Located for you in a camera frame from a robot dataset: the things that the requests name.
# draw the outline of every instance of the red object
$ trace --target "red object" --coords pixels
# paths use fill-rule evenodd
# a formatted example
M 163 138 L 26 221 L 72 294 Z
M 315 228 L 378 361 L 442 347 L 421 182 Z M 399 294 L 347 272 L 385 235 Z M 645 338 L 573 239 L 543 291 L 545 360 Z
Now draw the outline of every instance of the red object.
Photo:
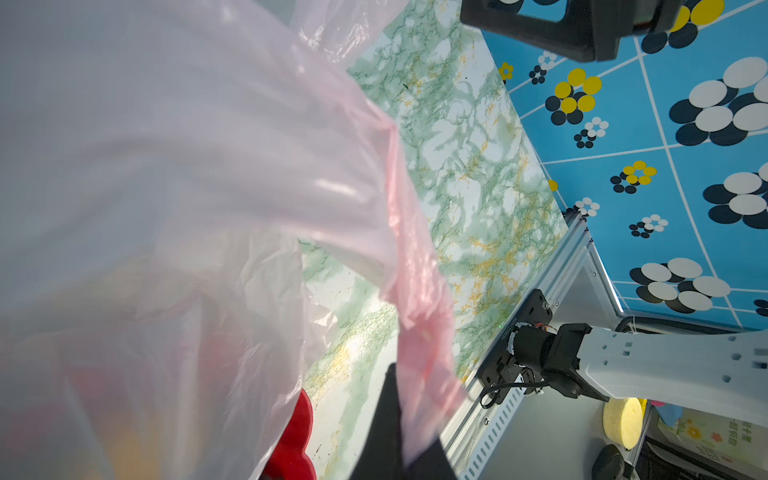
M 317 480 L 315 467 L 305 452 L 306 444 L 310 442 L 310 433 L 312 403 L 302 390 L 283 436 L 275 445 L 275 451 L 264 467 L 263 475 L 275 480 Z

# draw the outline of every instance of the white plastic bag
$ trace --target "white plastic bag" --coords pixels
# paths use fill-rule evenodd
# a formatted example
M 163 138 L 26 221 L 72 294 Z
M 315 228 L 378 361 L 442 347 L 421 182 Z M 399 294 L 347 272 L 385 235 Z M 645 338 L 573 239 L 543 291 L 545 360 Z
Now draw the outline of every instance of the white plastic bag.
M 462 398 L 452 300 L 397 128 L 356 83 L 249 0 L 3 18 L 4 471 L 258 475 L 327 347 L 296 236 L 397 305 L 406 462 L 429 446 Z

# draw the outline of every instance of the cable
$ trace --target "cable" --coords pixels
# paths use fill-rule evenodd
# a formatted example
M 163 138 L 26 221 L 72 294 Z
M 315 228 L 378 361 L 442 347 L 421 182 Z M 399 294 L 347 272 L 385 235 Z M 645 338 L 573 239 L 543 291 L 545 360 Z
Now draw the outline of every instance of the cable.
M 496 399 L 499 395 L 499 390 L 502 389 L 539 389 L 541 387 L 549 386 L 549 382 L 514 382 L 514 383 L 499 383 L 498 385 L 491 385 L 487 389 L 483 389 L 482 392 L 480 392 L 480 395 L 478 396 L 478 402 L 480 402 L 480 406 L 483 409 L 490 409 L 491 406 L 496 402 Z M 483 403 L 482 399 L 484 396 L 488 395 L 489 393 L 495 392 L 496 395 L 493 396 L 493 399 L 488 403 Z

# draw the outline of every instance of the black circle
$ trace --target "black circle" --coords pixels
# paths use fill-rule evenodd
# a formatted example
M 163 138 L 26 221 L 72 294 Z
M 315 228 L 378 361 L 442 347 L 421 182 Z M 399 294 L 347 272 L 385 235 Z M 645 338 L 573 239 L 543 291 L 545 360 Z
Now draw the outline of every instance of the black circle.
M 667 45 L 667 33 L 659 31 L 657 33 L 649 33 L 645 35 L 643 41 L 640 43 L 640 48 L 645 53 L 656 53 L 661 51 Z
M 688 22 L 680 30 L 670 33 L 669 43 L 672 48 L 684 48 L 694 43 L 699 35 L 699 28 Z
M 629 277 L 635 281 L 635 283 L 639 283 L 640 285 L 649 285 L 653 280 L 648 278 L 643 274 L 643 270 L 641 268 L 633 268 L 629 271 Z
M 731 210 L 727 205 L 718 205 L 710 208 L 710 218 L 715 222 L 727 225 L 741 220 L 741 215 Z
M 726 205 L 736 196 L 736 194 L 726 190 L 722 184 L 718 184 L 710 185 L 709 187 L 705 188 L 703 196 L 704 200 L 711 204 Z
M 568 114 L 568 123 L 571 125 L 578 125 L 584 120 L 584 114 L 578 108 Z
M 555 125 L 562 125 L 565 123 L 565 113 L 562 110 L 552 112 L 552 123 Z
M 663 302 L 663 300 L 661 298 L 658 298 L 654 294 L 652 294 L 648 290 L 648 287 L 645 286 L 645 285 L 639 286 L 637 288 L 637 290 L 635 290 L 635 292 L 637 292 L 637 296 L 639 296 L 641 299 L 645 300 L 646 302 L 649 302 L 649 303 L 661 303 L 661 302 Z
M 693 280 L 685 280 L 684 282 L 679 282 L 677 284 L 677 291 L 682 292 L 698 292 L 696 290 L 696 287 L 694 287 Z
M 748 227 L 758 230 L 768 229 L 768 211 L 763 210 L 757 215 L 744 215 L 741 219 Z
M 746 138 L 746 132 L 736 128 L 733 122 L 729 123 L 723 130 L 718 130 L 710 133 L 710 140 L 715 145 L 721 147 L 729 147 L 735 145 Z
M 692 310 L 688 308 L 687 306 L 683 305 L 678 299 L 675 300 L 667 300 L 664 303 L 667 304 L 668 307 L 670 307 L 672 310 L 678 313 L 693 313 L 696 310 Z
M 728 108 L 735 114 L 736 112 L 746 107 L 747 105 L 755 104 L 759 101 L 760 100 L 757 100 L 755 98 L 755 94 L 753 93 L 739 95 L 738 97 L 734 98 L 730 102 L 730 104 L 728 105 Z
M 689 124 L 696 120 L 696 116 L 702 110 L 703 108 L 694 107 L 686 98 L 672 105 L 672 108 L 670 108 L 670 120 L 676 124 Z
M 707 135 L 708 133 L 699 130 L 699 127 L 697 127 L 696 124 L 688 124 L 678 128 L 674 137 L 677 139 L 678 144 L 692 147 L 705 141 Z
M 729 87 L 728 85 L 726 85 L 725 88 L 727 88 L 728 90 L 727 90 L 723 100 L 721 100 L 720 103 L 717 104 L 718 107 L 722 107 L 723 105 L 729 104 L 730 101 L 732 101 L 734 98 L 736 98 L 736 96 L 739 94 L 739 89 L 738 88 Z
M 552 95 L 550 98 L 547 98 L 547 100 L 544 102 L 544 106 L 549 111 L 555 111 L 558 108 L 560 108 L 560 99 Z

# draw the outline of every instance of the green marble tabletop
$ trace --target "green marble tabletop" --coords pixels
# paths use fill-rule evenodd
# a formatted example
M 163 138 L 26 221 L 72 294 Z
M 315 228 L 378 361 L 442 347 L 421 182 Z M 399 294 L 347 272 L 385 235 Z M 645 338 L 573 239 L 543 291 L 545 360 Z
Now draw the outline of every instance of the green marble tabletop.
M 479 30 L 458 0 L 412 0 L 349 73 L 395 118 L 411 179 L 455 297 L 456 375 L 467 381 L 566 231 Z M 397 314 L 379 291 L 303 244 L 304 279 L 339 332 L 304 383 L 318 478 L 347 478 L 396 357 Z

